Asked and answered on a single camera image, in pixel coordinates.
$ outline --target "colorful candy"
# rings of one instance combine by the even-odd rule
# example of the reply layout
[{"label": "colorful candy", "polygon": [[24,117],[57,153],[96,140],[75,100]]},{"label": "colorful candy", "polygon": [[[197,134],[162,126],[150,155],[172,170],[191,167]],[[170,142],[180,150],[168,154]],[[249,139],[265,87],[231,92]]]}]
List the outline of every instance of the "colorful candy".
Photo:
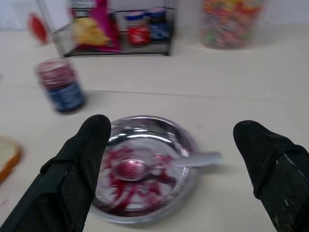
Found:
[{"label": "colorful candy", "polygon": [[246,46],[264,0],[204,0],[202,42],[213,48]]}]

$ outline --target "chip bag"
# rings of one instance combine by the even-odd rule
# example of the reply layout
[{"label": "chip bag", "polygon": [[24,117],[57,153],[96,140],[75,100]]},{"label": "chip bag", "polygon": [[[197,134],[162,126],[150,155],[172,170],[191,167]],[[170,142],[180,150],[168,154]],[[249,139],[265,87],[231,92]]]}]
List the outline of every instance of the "chip bag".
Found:
[{"label": "chip bag", "polygon": [[118,32],[108,15],[107,0],[70,0],[73,37],[79,50],[120,51]]}]

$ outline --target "blue label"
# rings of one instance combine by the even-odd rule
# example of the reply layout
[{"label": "blue label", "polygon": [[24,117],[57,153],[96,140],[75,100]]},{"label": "blue label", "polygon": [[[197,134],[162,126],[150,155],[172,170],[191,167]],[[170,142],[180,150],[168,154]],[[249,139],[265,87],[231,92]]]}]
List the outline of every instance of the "blue label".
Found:
[{"label": "blue label", "polygon": [[153,23],[149,25],[150,36],[153,40],[164,40],[169,37],[169,31],[166,23]]},{"label": "blue label", "polygon": [[71,110],[84,102],[84,96],[77,82],[62,89],[47,90],[57,110]]}]

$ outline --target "glass jar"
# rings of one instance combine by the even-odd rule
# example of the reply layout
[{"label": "glass jar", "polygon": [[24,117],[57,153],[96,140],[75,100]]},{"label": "glass jar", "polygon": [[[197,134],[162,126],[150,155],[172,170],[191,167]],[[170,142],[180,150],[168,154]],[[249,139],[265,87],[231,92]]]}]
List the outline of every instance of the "glass jar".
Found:
[{"label": "glass jar", "polygon": [[165,7],[154,7],[147,11],[152,43],[162,43],[169,37],[167,11]]},{"label": "glass jar", "polygon": [[264,0],[204,0],[201,37],[211,48],[241,48],[248,44]]},{"label": "glass jar", "polygon": [[57,58],[41,63],[36,67],[36,74],[55,110],[71,114],[83,106],[84,95],[66,59]]},{"label": "glass jar", "polygon": [[141,47],[150,43],[150,33],[144,11],[132,11],[126,14],[128,42],[132,47]]}]

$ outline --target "spoon handle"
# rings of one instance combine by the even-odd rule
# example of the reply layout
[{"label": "spoon handle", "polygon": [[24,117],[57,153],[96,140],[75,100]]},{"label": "spoon handle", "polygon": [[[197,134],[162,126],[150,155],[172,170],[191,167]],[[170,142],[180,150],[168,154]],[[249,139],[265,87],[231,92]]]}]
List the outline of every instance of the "spoon handle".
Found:
[{"label": "spoon handle", "polygon": [[190,157],[181,157],[174,159],[170,166],[172,167],[206,167],[217,164],[222,159],[222,154],[218,151],[201,152]]}]

